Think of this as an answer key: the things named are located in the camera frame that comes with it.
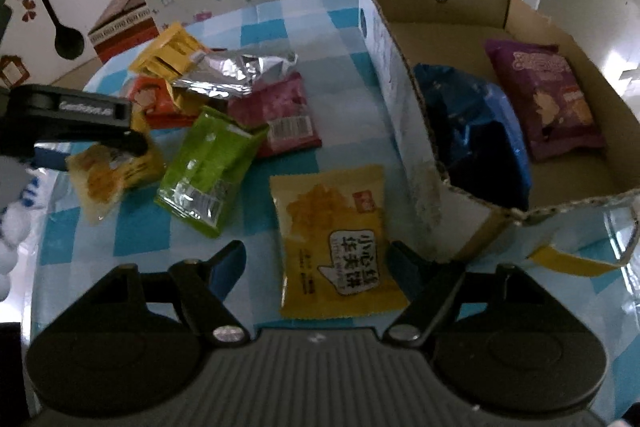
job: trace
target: pink snack package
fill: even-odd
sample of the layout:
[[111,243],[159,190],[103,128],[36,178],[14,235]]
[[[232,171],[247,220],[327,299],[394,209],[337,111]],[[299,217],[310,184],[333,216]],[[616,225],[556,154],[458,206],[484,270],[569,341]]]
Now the pink snack package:
[[258,150],[258,158],[322,146],[299,73],[291,73],[274,84],[261,85],[244,98],[231,99],[227,114],[247,128],[269,124],[269,134]]
[[604,136],[558,46],[488,40],[498,81],[524,131],[534,160],[579,147],[602,148]]

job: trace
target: green snack package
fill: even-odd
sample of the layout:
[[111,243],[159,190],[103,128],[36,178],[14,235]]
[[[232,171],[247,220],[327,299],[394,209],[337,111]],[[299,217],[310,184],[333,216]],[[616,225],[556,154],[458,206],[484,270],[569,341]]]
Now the green snack package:
[[209,237],[218,237],[268,126],[248,131],[205,107],[166,170],[156,203]]

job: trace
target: foil wrapper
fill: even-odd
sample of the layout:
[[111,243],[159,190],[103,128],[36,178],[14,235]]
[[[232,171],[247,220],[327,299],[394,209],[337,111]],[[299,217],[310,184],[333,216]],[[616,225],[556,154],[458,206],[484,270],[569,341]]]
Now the foil wrapper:
[[191,56],[193,68],[174,87],[204,94],[209,98],[228,100],[251,94],[259,84],[272,84],[287,76],[298,56],[250,55],[238,51],[198,52]]

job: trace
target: table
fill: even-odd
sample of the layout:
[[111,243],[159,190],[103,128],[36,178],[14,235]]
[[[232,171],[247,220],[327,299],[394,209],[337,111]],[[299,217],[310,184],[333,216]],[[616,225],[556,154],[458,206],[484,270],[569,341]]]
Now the table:
[[[247,267],[225,300],[228,309],[252,333],[265,325],[296,327],[279,314],[280,245],[268,186],[274,174],[382,164],[388,236],[414,250],[422,249],[390,122],[357,27],[357,5],[358,0],[283,0],[189,26],[209,46],[296,51],[323,147],[255,162],[242,184],[234,213],[217,239],[204,237],[153,204],[157,185],[130,192],[98,227],[89,227],[68,176],[60,174],[52,190],[35,273],[34,334],[118,264],[136,263],[141,271],[164,271],[182,259],[208,259],[231,239],[241,239],[246,245]],[[117,94],[127,78],[128,65],[141,48],[112,58],[86,90]],[[184,133],[154,132],[167,160],[177,152]],[[72,151],[85,146],[74,144]],[[495,263],[487,259],[477,266],[491,270]],[[622,274],[616,271],[582,279],[539,267],[529,267],[529,273],[605,344],[611,365],[593,410],[606,421],[614,419],[640,397],[640,336],[635,315],[623,309],[628,292]],[[150,308],[172,313],[170,305]],[[310,327],[370,326],[380,331],[396,315],[306,323]]]

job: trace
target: ribbed black surface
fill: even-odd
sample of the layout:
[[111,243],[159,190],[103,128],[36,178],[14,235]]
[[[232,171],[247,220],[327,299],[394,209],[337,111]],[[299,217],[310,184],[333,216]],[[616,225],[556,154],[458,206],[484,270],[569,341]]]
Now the ribbed black surface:
[[221,349],[183,393],[126,418],[44,412],[36,427],[602,427],[588,412],[547,421],[500,418],[446,389],[417,351],[371,330],[266,330]]

